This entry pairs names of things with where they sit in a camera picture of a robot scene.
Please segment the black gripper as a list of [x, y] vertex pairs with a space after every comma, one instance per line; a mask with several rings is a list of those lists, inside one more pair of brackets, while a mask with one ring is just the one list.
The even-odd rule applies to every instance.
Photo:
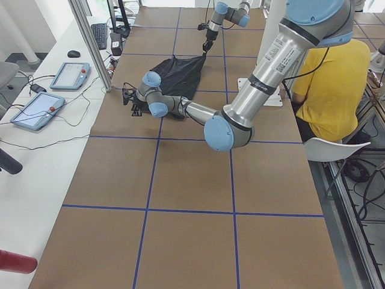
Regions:
[[214, 41], [217, 39], [218, 32], [213, 30], [207, 30], [206, 32], [206, 41], [203, 44], [203, 50], [202, 57], [206, 59], [207, 57], [207, 51], [209, 51], [214, 44]]
[[147, 103], [146, 102], [134, 102], [132, 104], [132, 116], [141, 117], [143, 113], [147, 113]]

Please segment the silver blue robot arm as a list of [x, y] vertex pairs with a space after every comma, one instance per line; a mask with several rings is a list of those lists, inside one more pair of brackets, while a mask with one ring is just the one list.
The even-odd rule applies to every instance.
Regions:
[[236, 98], [222, 110], [200, 105], [184, 96], [162, 92], [161, 77], [147, 72], [133, 95], [132, 114], [141, 115], [143, 107], [153, 117], [168, 113], [190, 117], [204, 126], [206, 143], [225, 152], [247, 145], [254, 135], [253, 119], [274, 94], [298, 57], [312, 48], [348, 43], [353, 34], [353, 1], [286, 1], [279, 32], [254, 71], [245, 80]]
[[245, 27], [249, 20], [249, 11], [253, 1], [241, 1], [238, 8], [229, 7], [224, 2], [218, 2], [214, 5], [214, 12], [209, 21], [200, 23], [197, 27], [199, 31], [206, 30], [206, 41], [202, 45], [203, 52], [206, 54], [217, 39], [220, 28], [223, 27], [225, 20]]

